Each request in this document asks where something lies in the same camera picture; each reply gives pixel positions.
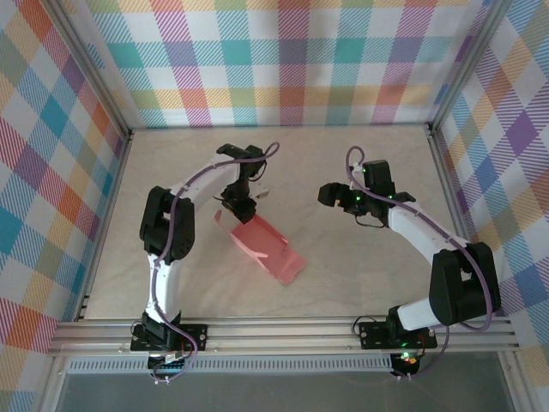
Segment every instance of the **plaid wall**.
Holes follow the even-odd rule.
[[[39,0],[0,0],[0,410],[33,401],[122,139]]]
[[[515,0],[443,126],[470,233],[549,410],[549,0]]]
[[[424,123],[490,2],[64,1],[136,127]]]

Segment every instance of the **vent grille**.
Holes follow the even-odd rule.
[[[385,355],[341,356],[231,356],[201,357],[190,368],[195,372],[333,372],[391,368]]]
[[[166,365],[164,372],[176,372],[181,363]],[[201,355],[190,373],[321,373],[345,371],[386,372],[391,369],[388,354],[302,355],[302,356],[207,356]],[[68,373],[145,373],[147,358],[75,357]]]
[[[70,361],[68,373],[145,373],[147,358],[75,357]]]

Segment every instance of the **beige floor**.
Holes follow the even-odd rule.
[[[148,263],[138,232],[148,191],[203,166],[223,143],[272,141],[281,151],[262,182],[271,190],[258,213],[308,264],[284,287],[213,222],[216,201],[196,217],[196,243],[181,273],[184,317],[384,314],[426,296],[430,265],[398,234],[359,227],[317,202],[318,188],[345,182],[347,149],[387,159],[398,191],[408,191],[446,227],[449,212],[420,127],[260,128],[138,131],[94,283],[87,318],[138,318],[148,297]]]

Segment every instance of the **pink plastic object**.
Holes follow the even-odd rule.
[[[239,223],[230,230],[221,222],[221,213],[219,210],[215,214],[215,221],[229,232],[238,246],[283,284],[290,283],[307,264],[290,248],[287,239],[261,216],[255,215],[245,225]]]

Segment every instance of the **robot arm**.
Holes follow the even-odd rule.
[[[215,167],[194,179],[186,188],[184,198],[177,200],[173,213],[171,213],[172,203],[179,189],[187,185],[187,181],[170,189],[156,186],[149,192],[139,233],[145,251],[148,253],[150,267],[148,304],[142,315],[142,323],[144,333],[148,334],[150,340],[156,342],[159,347],[176,348],[179,345],[180,336],[167,328],[158,314],[153,299],[153,288],[155,288],[158,307],[166,315],[166,319],[173,324],[178,324],[180,319],[177,299],[179,273],[183,258],[190,252],[195,241],[195,213],[211,197],[220,196],[221,204],[241,222],[246,223],[251,220],[256,213],[254,198],[264,197],[267,192],[259,184],[251,183],[250,178],[256,176],[266,166],[266,161],[264,158],[245,163],[231,163],[231,161],[257,159],[263,156],[263,151],[255,146],[249,146],[246,149],[230,144],[222,146],[205,167],[220,163],[228,164]],[[157,263],[166,247],[170,220],[174,220],[172,224],[175,227],[172,243],[164,259]]]
[[[336,204],[349,214],[371,214],[382,224],[409,241],[431,264],[429,296],[423,300],[397,306],[389,310],[386,325],[393,341],[409,331],[436,325],[452,325],[486,315],[486,301],[479,279],[463,256],[462,251],[448,242],[440,231],[425,222],[426,215],[415,199],[406,192],[396,193],[387,161],[370,161],[355,165],[351,174],[364,179],[365,187],[381,197],[400,203],[412,204],[416,213],[383,200],[369,197],[351,185],[330,183],[320,188],[318,201],[326,206]],[[501,306],[498,279],[491,249],[484,243],[470,244],[452,236],[473,257],[486,279],[492,300],[492,309]]]

